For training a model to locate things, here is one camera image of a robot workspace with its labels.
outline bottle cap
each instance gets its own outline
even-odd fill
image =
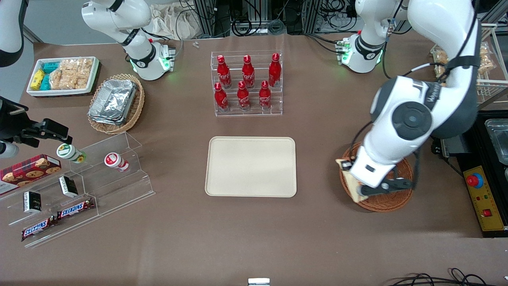
[[[114,153],[114,152],[109,153],[104,158],[104,163],[106,164],[106,166],[112,167],[112,168],[120,165],[121,161],[122,161],[122,158],[120,157],[120,155],[118,153]]]
[[[70,159],[76,153],[76,147],[69,144],[62,144],[56,149],[56,154],[62,159]]]

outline wicker basket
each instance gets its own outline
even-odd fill
[[[356,143],[353,146],[353,154],[356,154],[358,148],[360,147],[360,143]],[[349,148],[344,152],[343,158],[348,157],[349,154]],[[403,159],[399,163],[397,163],[397,171],[399,177],[403,177],[409,180],[413,179],[413,172],[411,169],[411,165],[407,162],[406,159]],[[346,190],[346,193],[351,196],[351,193],[346,185],[346,181],[344,179],[344,176],[342,175],[342,171],[339,172],[340,175],[340,181],[342,183],[342,186],[344,187],[344,190]],[[387,175],[388,179],[393,178],[393,172],[391,171]],[[389,194],[379,194],[379,195],[373,195],[367,198],[364,201],[358,202],[358,204],[370,211],[379,212],[379,213],[387,213],[387,212],[393,212],[395,210],[398,210],[405,206],[409,199],[412,196],[412,189],[404,190],[404,191],[398,191],[398,192],[392,192]]]
[[[119,134],[124,131],[127,131],[131,129],[136,121],[139,118],[139,115],[141,114],[141,110],[143,109],[143,104],[145,103],[145,92],[143,91],[143,87],[141,86],[141,83],[139,80],[130,75],[130,74],[118,74],[113,75],[112,77],[106,79],[101,83],[101,85],[97,88],[96,92],[94,93],[92,100],[90,102],[90,107],[92,106],[93,102],[95,101],[97,94],[99,93],[99,90],[101,89],[102,85],[109,79],[118,79],[118,80],[130,80],[132,82],[135,82],[137,85],[136,93],[134,100],[131,105],[131,109],[129,110],[129,115],[127,116],[127,121],[123,125],[112,125],[112,124],[104,124],[104,123],[98,123],[93,121],[90,117],[88,118],[88,121],[92,125],[92,127],[100,132],[104,132],[107,134]]]

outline yellow control panel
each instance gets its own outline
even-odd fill
[[[485,232],[504,230],[503,221],[496,202],[492,198],[483,168],[478,166],[465,171],[464,178],[482,230]]]

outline red cookie box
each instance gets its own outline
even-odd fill
[[[60,161],[48,155],[37,155],[0,171],[0,195],[23,187],[61,170]]]

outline coca-cola bottle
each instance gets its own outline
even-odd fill
[[[272,103],[270,102],[271,97],[272,94],[268,89],[268,82],[263,80],[261,82],[261,89],[259,90],[259,106],[261,110],[267,111],[272,107]]]
[[[245,82],[241,80],[238,82],[238,103],[242,111],[248,111],[250,109],[249,91],[246,89]]]
[[[243,56],[243,81],[245,81],[245,86],[247,89],[251,89],[254,87],[254,67],[250,63],[250,56]]]
[[[229,67],[226,64],[224,56],[221,54],[217,56],[217,62],[219,64],[217,73],[219,74],[220,83],[223,88],[228,89],[231,87],[231,73],[229,72]]]
[[[226,96],[226,92],[222,90],[222,85],[217,82],[214,86],[215,88],[215,102],[217,103],[217,107],[220,112],[228,112],[229,104]]]
[[[268,67],[268,84],[271,87],[279,87],[280,86],[280,74],[282,72],[282,67],[280,66],[280,55],[278,53],[274,53],[272,55],[272,62]]]

